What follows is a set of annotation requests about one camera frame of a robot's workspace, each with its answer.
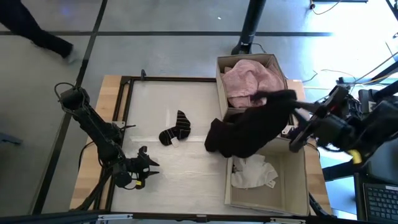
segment black pants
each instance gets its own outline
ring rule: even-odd
[[[0,23],[14,34],[28,38],[35,45],[52,50],[63,58],[72,51],[71,43],[41,29],[21,0],[0,0]]]

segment open box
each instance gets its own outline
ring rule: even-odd
[[[232,114],[243,113],[245,110],[245,108],[233,108],[228,103],[225,87],[220,75],[221,73],[225,73],[224,70],[225,67],[233,68],[235,64],[242,59],[255,60],[257,62],[260,62],[270,71],[280,76],[284,81],[285,89],[288,89],[286,77],[283,74],[282,69],[280,69],[278,61],[275,55],[273,54],[250,54],[250,55],[232,55],[232,56],[218,57],[216,82],[217,82],[218,99],[220,101],[221,116],[223,120],[225,120],[226,118],[228,118],[228,116]]]
[[[289,140],[275,138],[257,151],[274,166],[278,177],[274,188],[266,185],[238,189],[231,185],[233,158],[228,159],[225,188],[226,205],[280,212],[286,215],[308,215],[310,212],[304,150],[289,151]]]

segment wooden board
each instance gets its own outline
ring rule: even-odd
[[[97,113],[105,120],[112,121],[116,98],[118,97],[119,85],[121,76],[107,75],[103,80],[101,91],[99,93],[98,102],[96,106]],[[297,97],[301,101],[305,101],[304,89],[300,80],[288,80],[288,86],[296,90]],[[122,99],[122,108],[120,109],[119,119],[123,112],[123,106],[126,98]],[[306,170],[308,188],[312,195],[322,208],[331,213],[328,194],[326,192],[325,180],[323,178],[322,168],[316,150],[306,150]],[[101,167],[98,164],[98,155],[95,145],[88,147],[85,150],[81,162],[80,171],[76,180],[75,191],[73,193],[70,208],[76,208],[84,199],[90,194],[94,186],[98,183]],[[108,186],[105,187],[103,196],[101,198],[100,208],[104,208],[106,201],[106,194]]]

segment striped sock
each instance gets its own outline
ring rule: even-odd
[[[185,139],[191,133],[191,122],[185,116],[185,113],[182,111],[177,112],[177,122],[175,126],[169,128],[165,131],[162,131],[159,134],[160,142],[165,145],[171,145],[171,139],[177,137],[178,140]]]

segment gray floor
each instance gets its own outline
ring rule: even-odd
[[[101,0],[23,0],[43,29],[92,31]],[[108,0],[99,31],[240,31],[248,0]],[[285,75],[306,80],[306,86],[331,88],[339,73],[360,76],[391,56],[384,41],[396,32],[397,21],[386,2],[341,3],[316,16],[307,0],[268,0],[260,32],[333,32],[332,37],[256,37],[255,42],[276,54]],[[319,4],[324,11],[333,3]],[[105,75],[214,77],[218,56],[229,55],[238,36],[97,36],[85,71],[83,87],[94,106]],[[81,58],[90,36],[64,37]],[[260,52],[258,46],[253,52]],[[0,35],[0,131],[24,140],[21,146],[0,144],[0,215],[28,214],[48,163],[63,113],[53,93],[58,82],[74,82],[81,61],[66,65],[55,54],[28,40]],[[307,88],[307,100],[328,90]],[[86,134],[76,122],[68,129],[44,206],[44,212],[69,208],[77,175],[78,154]],[[332,207],[338,186],[328,191]]]

